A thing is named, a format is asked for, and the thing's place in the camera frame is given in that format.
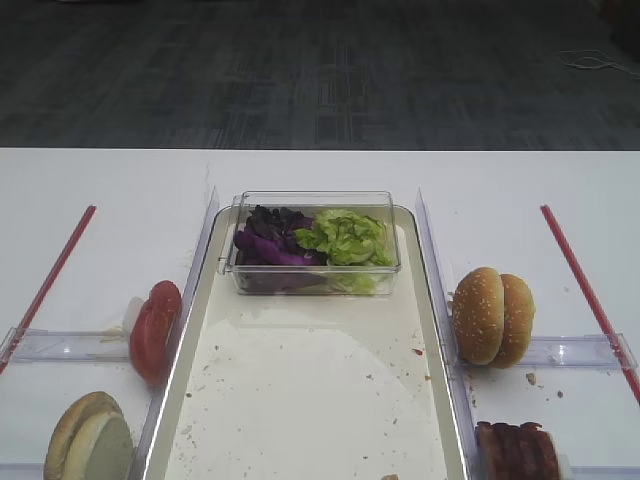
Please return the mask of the green lettuce leaves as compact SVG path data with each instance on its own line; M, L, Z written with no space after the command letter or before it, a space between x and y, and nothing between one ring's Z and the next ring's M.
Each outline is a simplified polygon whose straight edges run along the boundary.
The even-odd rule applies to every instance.
M321 210L310 230L295 232L298 244L327 256L332 265L391 266L386 225L349 209Z

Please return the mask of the purple lettuce leaves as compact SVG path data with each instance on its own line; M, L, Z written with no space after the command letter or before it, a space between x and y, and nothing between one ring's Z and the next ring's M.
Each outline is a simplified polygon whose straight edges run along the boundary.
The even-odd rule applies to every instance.
M286 207L266 208L257 205L249 214L245 227L234 234L238 252L237 265L321 266L327 257L298 244L295 232L310 230L313 219Z

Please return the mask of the red tomato slices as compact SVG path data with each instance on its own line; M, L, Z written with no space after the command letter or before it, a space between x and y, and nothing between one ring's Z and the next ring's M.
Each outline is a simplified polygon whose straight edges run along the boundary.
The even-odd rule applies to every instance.
M181 308L179 289L173 282L163 280L150 290L134 323L129 337L130 361L150 386L160 386L166 379L167 341Z

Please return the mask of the clear plastic salad container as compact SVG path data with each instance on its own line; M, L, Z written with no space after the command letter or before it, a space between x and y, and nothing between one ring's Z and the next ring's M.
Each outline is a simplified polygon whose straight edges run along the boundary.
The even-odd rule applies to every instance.
M245 191L222 253L247 295L389 295L401 269L386 191Z

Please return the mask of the left long clear divider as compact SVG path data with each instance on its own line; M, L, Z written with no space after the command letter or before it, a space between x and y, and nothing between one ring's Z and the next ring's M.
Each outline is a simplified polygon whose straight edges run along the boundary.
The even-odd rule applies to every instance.
M152 390L148 414L141 432L128 477L130 479L163 479L172 450L172 441L180 416L181 395L188 381L194 348L190 345L190 327L194 301L211 242L219 198L211 191L192 265L182 293L182 307L168 337L168 364L164 384Z

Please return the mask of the long clear divider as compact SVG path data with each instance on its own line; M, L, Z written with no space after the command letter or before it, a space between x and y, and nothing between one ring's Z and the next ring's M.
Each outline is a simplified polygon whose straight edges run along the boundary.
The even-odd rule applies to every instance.
M211 242L219 198L211 191L192 265L182 293L182 307L168 337L168 364L164 384L152 390L148 414L141 432L128 477L130 479L163 479L172 450L172 441L180 416L181 395L188 381L194 348L190 345L190 327L194 301Z
M453 429L451 445L445 448L449 462L447 469L451 471L451 478L460 476L462 479L484 479L486 473L476 439L467 375L458 357L432 221L421 191L417 192L415 213L444 375L446 405Z

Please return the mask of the right long clear divider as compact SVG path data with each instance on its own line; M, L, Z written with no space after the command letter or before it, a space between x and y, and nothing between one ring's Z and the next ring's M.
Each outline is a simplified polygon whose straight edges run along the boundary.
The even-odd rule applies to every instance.
M451 471L451 478L460 476L462 479L484 479L486 473L476 439L467 375L458 357L432 221L421 191L417 192L415 213L444 375L446 405L453 429L451 445L445 448L449 462L447 469Z

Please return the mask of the metal baking tray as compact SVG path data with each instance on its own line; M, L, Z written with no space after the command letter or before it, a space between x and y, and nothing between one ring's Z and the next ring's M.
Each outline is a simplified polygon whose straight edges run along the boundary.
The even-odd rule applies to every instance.
M413 214L382 297L246 296L214 220L149 479L463 479Z

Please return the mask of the sesame bun front right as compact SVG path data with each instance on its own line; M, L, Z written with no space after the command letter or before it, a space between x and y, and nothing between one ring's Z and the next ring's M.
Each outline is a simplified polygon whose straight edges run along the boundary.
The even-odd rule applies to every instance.
M504 288L491 267L469 272L453 296L453 326L460 356L473 365L488 365L504 333Z

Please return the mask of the right red tape strip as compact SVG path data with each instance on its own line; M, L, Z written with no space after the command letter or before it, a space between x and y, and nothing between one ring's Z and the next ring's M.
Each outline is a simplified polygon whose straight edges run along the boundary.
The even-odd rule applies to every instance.
M549 226L569 268L571 269L585 300L587 301L603 335L609 341L610 347L622 367L624 377L630 390L632 391L636 401L639 401L639 377L636 368L631 366L630 355L624 350L619 336L609 321L599 299L591 287L591 284L584 273L577 257L575 256L566 236L564 235L560 224L554 216L548 205L540 207L541 213Z

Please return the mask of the red tape strip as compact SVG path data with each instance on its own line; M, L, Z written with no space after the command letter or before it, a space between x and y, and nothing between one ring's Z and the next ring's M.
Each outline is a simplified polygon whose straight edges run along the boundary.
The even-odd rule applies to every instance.
M81 219L79 220L78 224L76 225L72 234L70 235L69 239L64 245L64 248L58 255L55 263L53 264L49 273L45 277L35 297L29 304L29 307L26 310L23 318L19 322L18 326L13 328L7 334L7 337L5 338L5 342L3 343L3 347L1 348L1 369L0 369L1 373L3 373L4 370L7 368L13 353L15 352L16 348L20 345L20 342L24 334L26 333L26 330L31 326L31 323L35 318L36 314L38 313L39 308L44 302L53 284L57 280L67 260L73 253L77 243L79 242L82 235L84 234L96 210L97 210L96 205L89 205L86 208Z
M619 336L609 321L599 299L591 287L591 284L584 273L577 257L575 256L566 236L564 235L560 224L554 216L548 205L540 207L541 213L549 226L569 268L571 269L585 300L587 301L603 335L609 341L610 347L622 367L624 377L630 390L632 391L636 401L639 401L639 377L636 368L631 366L630 355L624 350Z

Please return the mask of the plain bun half left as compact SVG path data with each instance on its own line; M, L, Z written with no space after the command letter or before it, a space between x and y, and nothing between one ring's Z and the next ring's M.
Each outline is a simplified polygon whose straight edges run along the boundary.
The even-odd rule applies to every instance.
M62 478L71 442L84 422L99 413L122 413L117 401L104 391L90 392L77 399L59 419L52 433L43 468L44 480Z

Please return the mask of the clear divider upper right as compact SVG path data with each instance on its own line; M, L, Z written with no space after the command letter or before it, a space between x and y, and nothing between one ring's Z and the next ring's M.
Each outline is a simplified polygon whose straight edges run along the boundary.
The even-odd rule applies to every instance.
M518 367L635 371L638 362L622 334L533 337Z

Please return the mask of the clear divider upper left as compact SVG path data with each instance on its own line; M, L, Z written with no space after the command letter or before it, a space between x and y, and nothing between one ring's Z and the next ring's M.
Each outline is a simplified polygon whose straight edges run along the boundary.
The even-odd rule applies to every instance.
M1 343L1 364L33 362L127 363L122 330L49 331L11 328Z

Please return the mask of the clear divider lower right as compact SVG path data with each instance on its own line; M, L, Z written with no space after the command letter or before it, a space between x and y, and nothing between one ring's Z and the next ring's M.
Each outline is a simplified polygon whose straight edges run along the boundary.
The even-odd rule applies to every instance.
M568 480L639 480L638 467L575 466L565 454L558 455L562 479Z

